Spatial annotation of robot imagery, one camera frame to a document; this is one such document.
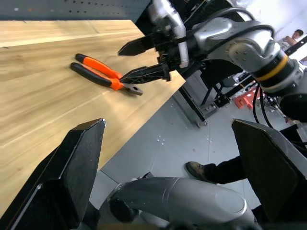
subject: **shoe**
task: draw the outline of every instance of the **shoe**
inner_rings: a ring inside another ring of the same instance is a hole
[[[212,183],[212,184],[216,184],[212,181],[209,181],[207,179],[207,177],[205,176],[205,173],[204,173],[205,166],[204,165],[201,165],[201,164],[194,162],[194,161],[190,161],[190,162],[186,163],[186,168],[187,168],[187,171],[192,176],[194,176],[196,179],[201,180],[201,181],[205,181],[205,182],[209,182],[209,183]]]

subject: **wooden table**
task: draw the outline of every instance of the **wooden table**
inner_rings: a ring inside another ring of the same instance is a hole
[[[142,96],[96,85],[69,69],[76,53],[126,73],[157,63],[147,51],[118,57],[129,40],[142,36],[125,21],[0,22],[0,216],[35,167],[76,125],[105,118],[99,168],[144,125],[185,82],[140,85]]]

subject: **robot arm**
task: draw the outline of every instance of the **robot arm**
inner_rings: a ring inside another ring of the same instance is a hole
[[[226,9],[224,13],[229,11],[246,13],[240,8]],[[167,0],[153,0],[149,15],[156,25],[155,31],[129,42],[118,54],[137,55],[155,48],[159,52],[161,73],[187,66],[186,59],[232,62],[250,73],[267,95],[278,96],[285,115],[307,122],[307,72],[281,50],[273,39],[275,31],[271,26],[253,20],[250,14],[251,21],[234,22],[223,18],[224,13],[219,11],[215,17],[186,31],[179,14]]]

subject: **black pants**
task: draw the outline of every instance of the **black pants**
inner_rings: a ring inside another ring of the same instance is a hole
[[[240,156],[224,161],[219,165],[206,164],[204,174],[209,181],[219,184],[227,184],[247,178]],[[252,211],[259,223],[269,222],[261,205]]]

